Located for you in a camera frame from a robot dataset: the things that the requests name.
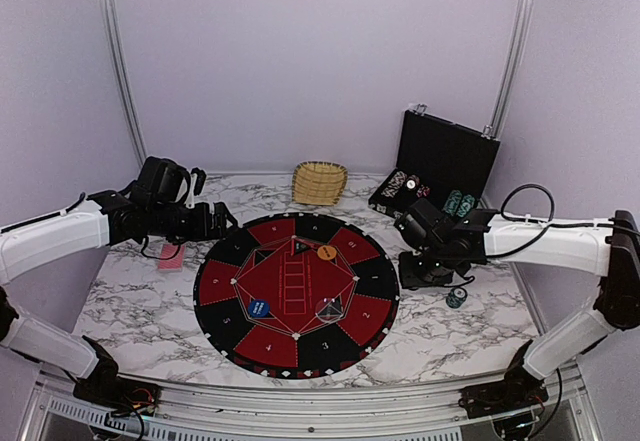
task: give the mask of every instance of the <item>roulette mat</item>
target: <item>roulette mat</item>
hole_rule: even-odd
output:
[[[236,365],[283,379],[330,375],[371,354],[399,299],[373,238],[310,213],[245,223],[213,246],[194,285],[209,342]]]

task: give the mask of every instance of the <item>white marble surface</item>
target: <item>white marble surface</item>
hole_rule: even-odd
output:
[[[210,176],[203,197],[224,201],[242,222],[285,211],[317,211],[371,234],[394,263],[406,250],[393,220],[367,206],[382,177],[351,176],[340,203],[313,208],[291,200],[290,175]],[[212,243],[189,244],[181,272],[161,273],[136,244],[111,249],[75,333],[98,340],[123,373],[179,382],[252,387],[357,387],[441,380],[504,369],[537,334],[506,265],[476,267],[469,298],[453,310],[448,289],[401,291],[389,335],[368,357],[331,376],[265,378],[227,361],[202,334],[193,312],[196,271]],[[159,254],[161,242],[150,253]]]

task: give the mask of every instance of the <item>white wall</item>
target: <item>white wall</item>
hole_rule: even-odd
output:
[[[482,129],[517,0],[116,0],[151,154],[212,171],[386,172],[402,111]]]
[[[640,0],[535,0],[531,30],[488,187],[499,205],[524,182],[549,187],[557,216],[640,220]],[[544,215],[544,198],[514,206]],[[525,269],[549,324],[597,280],[559,269]],[[605,440],[638,439],[640,330],[611,336],[580,366]]]
[[[99,0],[0,0],[0,226],[126,185],[137,164]],[[104,251],[7,286],[11,301],[72,329]],[[37,367],[0,351],[0,440],[13,440]]]

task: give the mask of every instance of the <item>white robotic arm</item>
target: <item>white robotic arm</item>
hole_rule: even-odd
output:
[[[74,394],[122,407],[140,387],[117,376],[118,365],[95,341],[73,336],[11,304],[2,285],[21,274],[87,249],[149,235],[180,244],[224,237],[237,226],[224,203],[195,203],[203,171],[148,158],[138,179],[121,192],[103,191],[73,206],[0,229],[0,346],[58,366],[77,380]]]
[[[516,218],[475,209],[458,223],[422,199],[396,221],[420,254],[402,253],[404,287],[452,283],[472,264],[493,259],[561,266],[601,278],[600,290],[582,308],[516,353],[504,381],[462,390],[469,417],[496,414],[548,399],[543,380],[616,330],[640,325],[640,241],[630,213],[585,221]]]

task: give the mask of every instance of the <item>yellow basket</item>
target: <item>yellow basket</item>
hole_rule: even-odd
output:
[[[300,163],[293,172],[293,201],[333,206],[347,185],[347,168],[324,161]]]

